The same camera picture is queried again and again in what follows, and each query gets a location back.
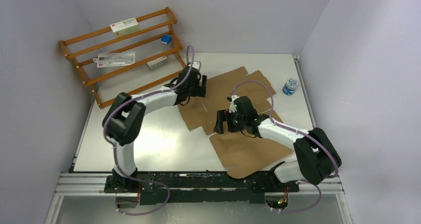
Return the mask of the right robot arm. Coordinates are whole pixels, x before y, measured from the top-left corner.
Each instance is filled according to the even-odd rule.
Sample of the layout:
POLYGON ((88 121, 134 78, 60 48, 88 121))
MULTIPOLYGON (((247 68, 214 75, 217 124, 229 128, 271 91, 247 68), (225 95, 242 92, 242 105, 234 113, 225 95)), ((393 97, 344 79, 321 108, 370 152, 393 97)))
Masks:
POLYGON ((293 150, 294 161, 275 166, 268 177, 268 186, 280 191, 287 182, 305 180, 318 185, 327 178, 336 177, 342 160, 325 131, 321 128, 305 130, 275 120, 267 114, 258 114, 247 96, 229 96, 228 109, 218 110, 214 132, 246 131, 253 138, 277 142, 293 150))

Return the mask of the brown cardboard box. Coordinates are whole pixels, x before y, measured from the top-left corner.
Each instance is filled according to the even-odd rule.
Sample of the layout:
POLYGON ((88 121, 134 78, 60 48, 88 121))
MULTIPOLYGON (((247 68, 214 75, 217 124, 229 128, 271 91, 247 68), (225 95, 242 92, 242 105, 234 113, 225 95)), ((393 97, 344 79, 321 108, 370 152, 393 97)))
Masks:
POLYGON ((248 73, 244 67, 209 78, 205 97, 192 97, 179 105, 179 112, 189 130, 202 127, 210 136, 222 166, 229 176, 240 179, 282 161, 292 149, 253 135, 244 128, 245 115, 229 114, 230 93, 247 96, 252 104, 250 118, 269 114, 270 95, 276 92, 260 70, 248 73))

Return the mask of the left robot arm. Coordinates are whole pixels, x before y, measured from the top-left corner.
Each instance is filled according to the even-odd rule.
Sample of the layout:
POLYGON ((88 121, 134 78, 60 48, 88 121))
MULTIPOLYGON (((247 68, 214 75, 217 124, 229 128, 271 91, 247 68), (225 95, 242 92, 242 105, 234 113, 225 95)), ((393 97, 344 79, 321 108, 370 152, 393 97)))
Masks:
POLYGON ((117 95, 102 122, 104 138, 112 145, 114 156, 112 178, 106 188, 131 192, 138 187, 134 141, 144 116, 164 107, 185 105, 191 97, 205 97, 207 76, 200 69, 200 62, 192 62, 158 90, 137 97, 125 92, 117 95))

